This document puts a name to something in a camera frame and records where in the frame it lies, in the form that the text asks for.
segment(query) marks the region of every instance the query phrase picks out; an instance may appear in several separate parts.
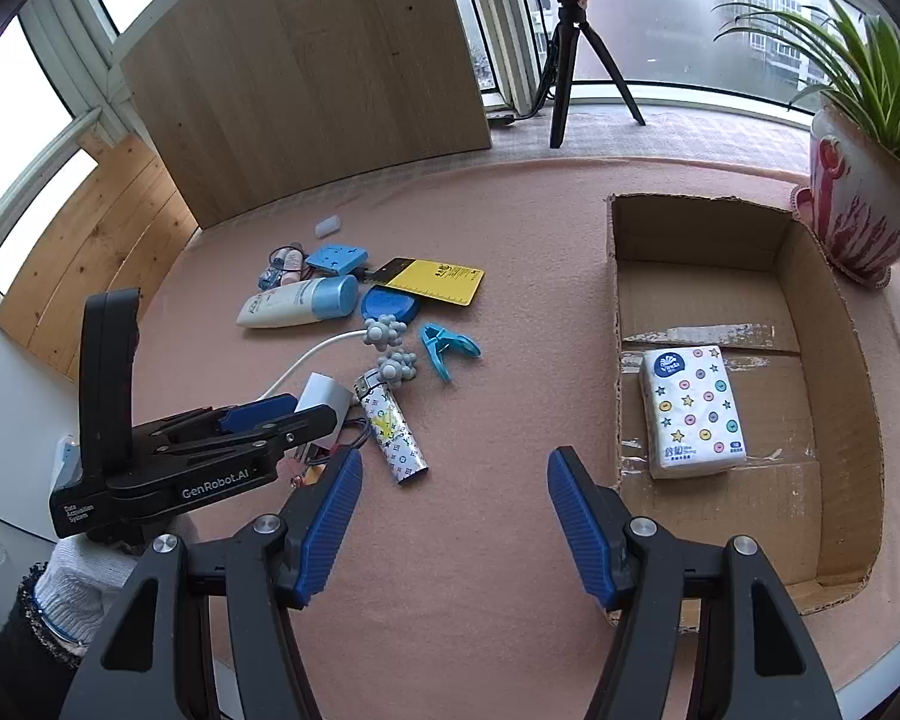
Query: potted plant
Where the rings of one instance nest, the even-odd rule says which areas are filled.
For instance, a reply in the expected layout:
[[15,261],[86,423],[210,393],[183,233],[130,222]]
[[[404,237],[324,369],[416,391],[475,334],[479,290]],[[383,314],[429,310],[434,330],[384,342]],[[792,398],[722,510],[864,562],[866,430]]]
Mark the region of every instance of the potted plant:
[[820,93],[810,134],[810,187],[794,191],[800,218],[830,261],[855,280],[881,287],[900,261],[900,37],[880,16],[864,18],[866,42],[837,0],[835,16],[727,2],[745,13],[714,40],[766,35],[806,55],[828,77],[790,101]]

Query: red and white pot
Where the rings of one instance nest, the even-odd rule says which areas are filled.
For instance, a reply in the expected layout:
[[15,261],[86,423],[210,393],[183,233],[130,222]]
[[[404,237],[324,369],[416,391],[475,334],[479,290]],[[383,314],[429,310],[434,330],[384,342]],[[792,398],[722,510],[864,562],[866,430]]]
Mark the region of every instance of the red and white pot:
[[826,99],[810,131],[810,188],[794,204],[834,265],[886,285],[900,261],[900,161]]

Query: lighter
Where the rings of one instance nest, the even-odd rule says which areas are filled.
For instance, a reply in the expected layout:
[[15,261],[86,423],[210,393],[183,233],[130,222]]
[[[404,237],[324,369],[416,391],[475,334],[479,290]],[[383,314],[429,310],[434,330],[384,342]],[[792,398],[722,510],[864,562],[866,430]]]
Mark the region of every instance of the lighter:
[[408,479],[425,474],[427,464],[394,393],[380,378],[379,370],[367,370],[357,379],[353,389],[367,412],[373,435],[377,437],[396,482],[402,485]]

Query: blue plastic object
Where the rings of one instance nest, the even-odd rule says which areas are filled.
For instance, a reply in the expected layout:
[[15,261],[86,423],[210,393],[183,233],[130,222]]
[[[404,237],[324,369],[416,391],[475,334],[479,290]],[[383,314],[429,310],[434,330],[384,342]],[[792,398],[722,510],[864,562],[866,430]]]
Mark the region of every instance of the blue plastic object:
[[367,290],[360,304],[364,319],[380,319],[384,314],[396,317],[398,322],[409,323],[420,309],[420,298],[400,290],[376,285]]
[[360,285],[354,275],[334,276],[317,281],[310,310],[317,319],[349,317],[357,307]]
[[365,248],[327,244],[307,257],[306,263],[319,271],[326,271],[336,276],[345,276],[364,264],[367,261],[367,257],[370,257],[370,255]]
[[343,461],[333,487],[320,504],[300,546],[300,573],[293,586],[293,595],[302,607],[327,584],[363,484],[364,465],[360,452],[353,449]]
[[270,422],[296,410],[296,398],[290,394],[274,395],[245,406],[234,406],[220,420],[220,426],[228,433],[242,433],[252,427]]
[[423,341],[423,346],[427,347],[430,362],[434,364],[440,378],[446,382],[450,381],[450,371],[443,364],[445,351],[460,352],[467,357],[480,357],[480,346],[477,346],[476,341],[462,333],[447,330],[434,322],[427,322],[420,328],[420,341]]
[[559,450],[547,461],[547,488],[583,588],[603,608],[614,608],[617,589],[610,576],[610,546]]

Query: wooden board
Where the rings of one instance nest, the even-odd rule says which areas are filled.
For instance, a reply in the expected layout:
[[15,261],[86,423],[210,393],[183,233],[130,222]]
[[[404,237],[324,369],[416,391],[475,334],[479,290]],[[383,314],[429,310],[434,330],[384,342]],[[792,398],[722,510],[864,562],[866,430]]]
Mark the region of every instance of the wooden board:
[[203,227],[490,147],[455,0],[180,0],[121,68]]
[[196,228],[163,162],[128,136],[40,236],[1,301],[0,327],[75,380],[87,296],[140,287],[143,314]]

